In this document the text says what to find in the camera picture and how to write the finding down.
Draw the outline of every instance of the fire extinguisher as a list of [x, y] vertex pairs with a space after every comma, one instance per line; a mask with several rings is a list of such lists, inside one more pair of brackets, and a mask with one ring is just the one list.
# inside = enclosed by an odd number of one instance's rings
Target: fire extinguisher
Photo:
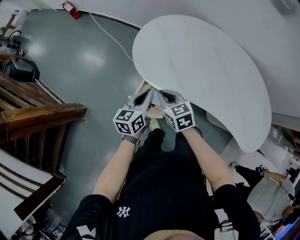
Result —
[[78, 10], [73, 6], [72, 3], [70, 3], [69, 1], [65, 1], [62, 5], [61, 5], [65, 10], [67, 10], [72, 17], [74, 17], [75, 19], [80, 18], [81, 13], [78, 12]]

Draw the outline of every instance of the sneaker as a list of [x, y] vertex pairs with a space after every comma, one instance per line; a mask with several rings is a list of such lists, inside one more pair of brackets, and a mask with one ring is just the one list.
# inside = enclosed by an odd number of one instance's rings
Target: sneaker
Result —
[[230, 168], [235, 168], [236, 166], [238, 166], [238, 164], [236, 162], [232, 162], [229, 164]]
[[150, 125], [149, 128], [151, 129], [151, 131], [153, 131], [154, 129], [161, 129], [160, 125], [158, 123], [158, 120], [156, 118], [151, 118], [150, 119]]
[[263, 177], [263, 172], [265, 170], [268, 170], [268, 169], [265, 166], [263, 166], [263, 165], [260, 165], [259, 167], [255, 168], [255, 171], [257, 171], [259, 173], [259, 175], [262, 176], [262, 177]]

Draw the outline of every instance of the curved tabletop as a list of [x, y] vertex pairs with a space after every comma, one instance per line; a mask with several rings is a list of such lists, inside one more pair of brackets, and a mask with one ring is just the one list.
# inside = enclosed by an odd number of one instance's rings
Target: curved tabletop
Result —
[[133, 60], [152, 86], [178, 91], [215, 116], [243, 151], [265, 141], [271, 125], [266, 86], [248, 54], [220, 29], [190, 16], [156, 18], [137, 34]]

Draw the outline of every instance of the forearm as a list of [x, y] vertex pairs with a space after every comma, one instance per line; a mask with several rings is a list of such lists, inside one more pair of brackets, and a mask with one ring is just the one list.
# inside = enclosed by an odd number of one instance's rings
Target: forearm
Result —
[[101, 172], [93, 194], [106, 196], [112, 203], [122, 188], [126, 178], [135, 145], [126, 140], [122, 141], [110, 162]]
[[263, 175], [264, 175], [264, 177], [272, 178], [273, 180], [275, 180], [276, 182], [279, 182], [279, 183], [283, 183], [283, 181], [285, 180], [285, 177], [282, 176], [281, 174], [276, 173], [276, 172], [270, 172], [268, 170], [264, 171]]
[[215, 192], [225, 184], [234, 185], [230, 171], [223, 159], [201, 138], [194, 128], [182, 132], [192, 148], [198, 163]]

